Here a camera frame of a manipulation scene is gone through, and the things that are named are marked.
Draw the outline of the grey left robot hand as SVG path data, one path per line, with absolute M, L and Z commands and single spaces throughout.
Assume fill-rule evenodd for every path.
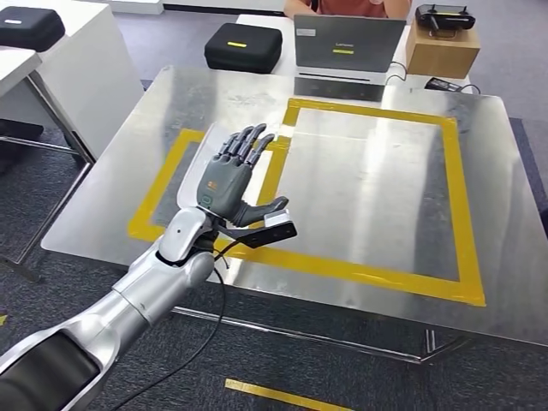
M 265 123 L 251 125 L 230 134 L 205 169 L 196 191 L 197 205 L 233 226 L 243 228 L 264 216 L 285 209 L 289 200 L 276 198 L 266 205 L 249 205 L 243 200 L 254 168 L 272 142 L 274 134 L 260 134 Z

